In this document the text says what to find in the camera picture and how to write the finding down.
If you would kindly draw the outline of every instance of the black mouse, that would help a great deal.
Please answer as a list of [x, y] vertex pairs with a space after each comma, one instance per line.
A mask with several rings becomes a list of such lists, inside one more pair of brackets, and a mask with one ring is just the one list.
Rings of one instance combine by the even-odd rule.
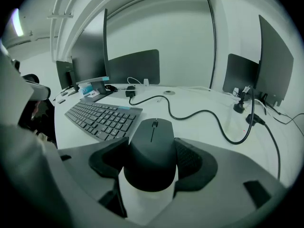
[[176, 169], [172, 123], [160, 118], [142, 121], [126, 151], [123, 169], [137, 189], [155, 192], [169, 187]]

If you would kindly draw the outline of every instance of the wall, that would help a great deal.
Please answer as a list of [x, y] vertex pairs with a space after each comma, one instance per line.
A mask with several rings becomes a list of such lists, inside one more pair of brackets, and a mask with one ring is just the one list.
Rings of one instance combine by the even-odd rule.
[[207, 0], [144, 0], [107, 22], [109, 60], [157, 49], [161, 85], [209, 87], [213, 45]]

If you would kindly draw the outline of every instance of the desk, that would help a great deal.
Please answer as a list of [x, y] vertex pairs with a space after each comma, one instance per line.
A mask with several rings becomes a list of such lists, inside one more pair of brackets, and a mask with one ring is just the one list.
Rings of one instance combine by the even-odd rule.
[[[245, 118], [251, 112], [251, 106], [249, 105], [243, 114], [238, 114], [232, 110], [236, 101], [220, 93], [150, 86], [136, 91], [137, 95], [132, 99], [132, 102], [136, 103], [154, 95], [164, 95], [163, 92], [166, 90], [175, 92], [175, 95], [166, 95], [170, 101], [171, 112], [174, 116], [184, 117], [198, 110], [208, 109], [218, 116], [225, 133], [231, 140], [237, 141], [245, 136], [248, 130]], [[58, 100], [62, 98], [66, 99], [66, 101], [58, 104]], [[79, 102], [80, 98], [82, 98], [81, 93], [71, 96], [59, 95], [56, 98], [55, 132], [59, 149], [97, 143], [97, 140], [77, 128], [64, 116], [72, 106]], [[129, 98], [125, 97], [125, 92], [121, 90], [99, 100], [98, 103], [129, 106], [128, 101]], [[184, 121], [174, 120], [169, 116], [166, 100], [160, 98], [152, 99], [136, 107], [142, 108], [143, 111], [135, 129], [142, 120], [163, 118], [172, 122], [175, 137], [196, 140], [236, 151], [254, 160], [273, 176], [276, 177], [277, 175], [276, 148], [268, 131], [262, 125], [256, 124], [252, 127], [251, 133], [244, 143], [232, 145], [224, 139], [216, 119], [209, 113], [200, 113]], [[283, 125], [276, 122], [271, 116], [265, 116], [262, 106], [258, 104], [256, 104], [255, 113], [267, 123], [277, 141], [281, 154], [281, 182], [286, 187], [289, 187], [295, 181], [302, 167], [304, 138], [293, 123]]]

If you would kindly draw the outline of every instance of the white cable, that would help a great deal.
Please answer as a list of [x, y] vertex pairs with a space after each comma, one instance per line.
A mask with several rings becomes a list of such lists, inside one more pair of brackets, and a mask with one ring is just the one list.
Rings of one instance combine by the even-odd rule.
[[271, 117], [273, 117], [273, 116], [271, 115], [271, 113], [268, 111], [267, 107], [264, 106], [264, 104], [263, 104], [262, 102], [260, 102], [258, 99], [255, 99], [255, 101], [259, 102], [259, 103], [262, 105], [262, 107], [267, 111], [267, 113], [268, 113]]
[[205, 89], [205, 90], [208, 90], [208, 91], [212, 91], [212, 92], [215, 92], [215, 93], [218, 93], [218, 94], [222, 94], [222, 95], [226, 95], [232, 99], [239, 99], [239, 97], [236, 97], [234, 96], [233, 94], [231, 93], [222, 93], [222, 92], [219, 92], [219, 91], [216, 91], [216, 90], [213, 90], [213, 89], [209, 89], [207, 87], [204, 87], [204, 86], [177, 86], [177, 88], [184, 88], [184, 89]]
[[130, 85], [132, 85], [132, 84], [129, 82], [129, 78], [131, 78], [131, 79], [133, 79], [133, 80], [137, 81], [139, 84], [141, 84], [141, 85], [142, 85], [142, 83], [141, 83], [141, 82], [139, 82], [139, 80], [137, 80], [136, 78], [133, 78], [133, 77], [128, 77], [128, 78], [127, 78], [127, 81], [128, 81], [128, 83], [129, 83]]

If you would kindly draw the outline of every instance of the gray keyboard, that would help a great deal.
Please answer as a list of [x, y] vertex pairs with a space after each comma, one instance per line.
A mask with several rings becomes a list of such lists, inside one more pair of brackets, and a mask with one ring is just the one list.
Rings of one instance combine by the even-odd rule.
[[141, 108], [79, 102], [65, 115], [85, 133], [102, 142], [128, 137], [142, 111]]

